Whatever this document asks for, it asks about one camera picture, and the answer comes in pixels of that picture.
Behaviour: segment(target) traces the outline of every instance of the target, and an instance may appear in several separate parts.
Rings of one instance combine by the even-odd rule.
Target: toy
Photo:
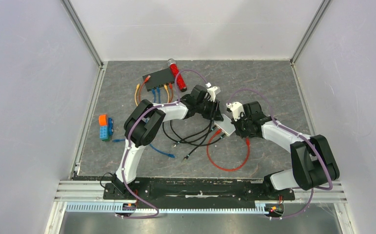
[[[109,141],[113,135],[113,119],[109,118],[107,114],[99,116],[100,125],[100,140]]]

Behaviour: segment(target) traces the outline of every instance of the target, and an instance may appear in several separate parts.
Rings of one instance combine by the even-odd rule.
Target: red tube
[[[172,74],[176,78],[176,75],[179,73],[179,70],[178,70],[178,67],[176,66],[176,62],[173,58],[170,58],[168,60],[168,66],[171,69]],[[178,79],[176,80],[176,83],[177,83],[178,88],[181,92],[185,92],[186,90],[188,90],[185,82],[183,81],[182,75],[179,75]]]

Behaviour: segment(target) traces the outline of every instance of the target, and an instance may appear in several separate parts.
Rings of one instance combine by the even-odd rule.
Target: yellow cable
[[[136,90],[135,90],[135,103],[136,103],[136,106],[138,105],[138,101],[136,99],[136,95],[138,94],[139,86],[140,86],[140,84],[136,85]]]
[[[168,94],[168,103],[170,102],[170,99],[169,99],[169,91],[168,91],[168,86],[165,84],[164,85],[165,87],[165,90],[166,90],[166,93]]]

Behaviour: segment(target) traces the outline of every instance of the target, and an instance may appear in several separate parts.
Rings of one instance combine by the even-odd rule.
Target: gray floor
[[[286,204],[285,212],[301,209]],[[340,234],[333,204],[312,204],[306,212],[289,219],[269,221],[261,214],[163,214],[159,218],[121,220],[109,213],[66,212],[61,234]]]
[[[178,61],[179,69],[194,69],[206,76],[213,86],[219,86],[217,98],[225,103],[236,90],[248,87],[261,91],[269,99],[275,117],[283,124],[303,133],[309,133],[297,86],[289,62],[287,61]],[[98,117],[108,114],[115,121],[114,138],[124,138],[123,123],[135,108],[134,93],[142,75],[166,68],[166,61],[110,61],[100,90],[100,95],[82,152],[80,176],[100,176],[114,172],[124,150],[124,143],[103,142],[99,139]],[[203,81],[193,73],[184,73],[188,92]],[[142,98],[153,100],[151,93],[144,89]],[[162,89],[162,101],[167,99]],[[247,103],[258,100],[263,111],[268,108],[262,99],[252,93],[243,92],[234,98]],[[176,131],[187,136],[207,126],[208,121],[200,116],[175,121]],[[160,155],[147,147],[138,167],[138,176],[165,177],[229,177],[262,178],[265,175],[291,168],[290,155],[279,146],[258,138],[251,139],[251,154],[247,164],[236,172],[224,172],[215,168],[206,156],[205,147],[197,149],[184,163],[182,158],[192,146],[180,145],[171,148],[173,143],[162,130],[153,145],[163,151],[175,154],[176,159]],[[226,168],[234,168],[246,156],[245,141],[238,136],[230,136],[210,149],[214,161]]]

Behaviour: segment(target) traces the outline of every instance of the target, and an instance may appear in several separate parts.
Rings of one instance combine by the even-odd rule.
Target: coiled red cable
[[[219,129],[208,141],[208,144],[211,143],[211,141],[218,135],[221,133],[221,129]],[[247,161],[248,161],[248,158],[250,157],[250,140],[248,138],[245,139],[245,142],[247,143],[247,147],[248,147],[248,152],[247,152],[247,157],[245,158],[245,160],[243,161],[243,163],[241,165],[239,165],[238,167],[235,167],[235,168],[232,168],[232,169],[227,169],[227,168],[223,168],[223,167],[220,167],[218,166],[216,163],[214,163],[214,161],[212,160],[211,158],[211,155],[209,154],[209,145],[206,146],[206,155],[208,156],[208,159],[209,161],[212,163],[212,165],[214,165],[216,168],[218,169],[221,169],[223,171],[226,171],[226,172],[234,172],[234,171],[237,171],[239,169],[241,169],[241,167],[243,167]]]

